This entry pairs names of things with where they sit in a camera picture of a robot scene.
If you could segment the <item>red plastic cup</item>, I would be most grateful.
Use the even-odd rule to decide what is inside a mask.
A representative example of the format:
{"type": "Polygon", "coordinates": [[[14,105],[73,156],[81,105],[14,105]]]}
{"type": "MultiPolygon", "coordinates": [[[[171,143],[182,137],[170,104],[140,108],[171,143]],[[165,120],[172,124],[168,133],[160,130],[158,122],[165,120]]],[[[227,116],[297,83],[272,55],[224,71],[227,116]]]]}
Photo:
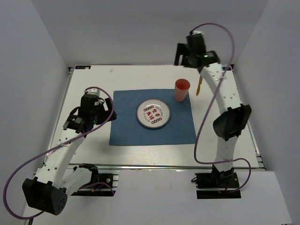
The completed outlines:
{"type": "Polygon", "coordinates": [[[190,88],[190,82],[186,79],[178,79],[175,82],[175,100],[182,102],[190,88]]]}

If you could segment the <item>blue cloth napkin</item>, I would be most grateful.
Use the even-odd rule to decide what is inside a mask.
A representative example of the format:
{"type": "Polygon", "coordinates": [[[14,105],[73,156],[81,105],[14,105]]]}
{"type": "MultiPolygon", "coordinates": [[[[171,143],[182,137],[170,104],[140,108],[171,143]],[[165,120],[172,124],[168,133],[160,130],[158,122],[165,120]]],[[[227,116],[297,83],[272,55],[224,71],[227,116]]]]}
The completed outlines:
{"type": "Polygon", "coordinates": [[[117,119],[111,123],[112,146],[193,144],[196,140],[189,96],[182,102],[173,89],[117,90],[113,93],[117,119]],[[170,120],[160,128],[144,127],[137,118],[138,106],[147,99],[159,99],[170,108],[170,120]]]}

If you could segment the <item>white patterned plate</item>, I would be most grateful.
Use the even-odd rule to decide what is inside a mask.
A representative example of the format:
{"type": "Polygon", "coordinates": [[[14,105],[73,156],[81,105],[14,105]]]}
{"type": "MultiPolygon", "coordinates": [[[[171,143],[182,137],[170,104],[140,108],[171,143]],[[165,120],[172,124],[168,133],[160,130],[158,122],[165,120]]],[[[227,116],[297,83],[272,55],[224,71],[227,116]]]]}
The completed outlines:
{"type": "Polygon", "coordinates": [[[169,106],[159,99],[147,99],[141,102],[136,110],[139,123],[145,128],[158,129],[170,120],[169,106]]]}

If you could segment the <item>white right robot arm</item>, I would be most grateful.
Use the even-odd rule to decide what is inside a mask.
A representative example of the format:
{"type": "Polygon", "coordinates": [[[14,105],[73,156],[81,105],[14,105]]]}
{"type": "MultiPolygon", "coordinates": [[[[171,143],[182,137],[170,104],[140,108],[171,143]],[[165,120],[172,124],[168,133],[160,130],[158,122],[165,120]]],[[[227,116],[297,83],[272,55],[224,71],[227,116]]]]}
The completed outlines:
{"type": "Polygon", "coordinates": [[[174,65],[195,68],[213,93],[220,115],[213,121],[217,135],[217,153],[211,164],[212,182],[217,187],[227,184],[234,174],[235,145],[251,114],[250,105],[242,104],[232,91],[215,51],[207,51],[203,33],[192,31],[187,43],[177,45],[174,65]]]}

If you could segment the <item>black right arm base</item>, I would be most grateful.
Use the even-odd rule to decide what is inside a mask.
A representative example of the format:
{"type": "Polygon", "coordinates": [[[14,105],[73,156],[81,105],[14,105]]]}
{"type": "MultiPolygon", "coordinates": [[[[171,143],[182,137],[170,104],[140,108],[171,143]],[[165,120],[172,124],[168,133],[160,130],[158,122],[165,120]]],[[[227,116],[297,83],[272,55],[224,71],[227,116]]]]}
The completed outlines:
{"type": "Polygon", "coordinates": [[[191,180],[196,186],[197,199],[240,199],[240,191],[232,192],[240,187],[236,173],[221,184],[216,184],[211,173],[196,173],[191,180]]]}

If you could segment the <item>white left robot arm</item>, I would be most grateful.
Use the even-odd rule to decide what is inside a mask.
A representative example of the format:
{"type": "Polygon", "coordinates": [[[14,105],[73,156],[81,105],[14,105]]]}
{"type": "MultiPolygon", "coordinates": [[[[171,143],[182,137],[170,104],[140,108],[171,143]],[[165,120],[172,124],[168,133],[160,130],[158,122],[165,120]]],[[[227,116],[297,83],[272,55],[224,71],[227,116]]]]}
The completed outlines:
{"type": "Polygon", "coordinates": [[[67,177],[64,174],[76,150],[94,126],[116,118],[110,98],[102,99],[98,94],[85,93],[80,106],[70,112],[63,125],[58,149],[50,152],[44,166],[33,179],[23,182],[27,204],[37,210],[59,215],[70,195],[79,188],[96,186],[99,175],[93,164],[80,164],[67,177]]]}

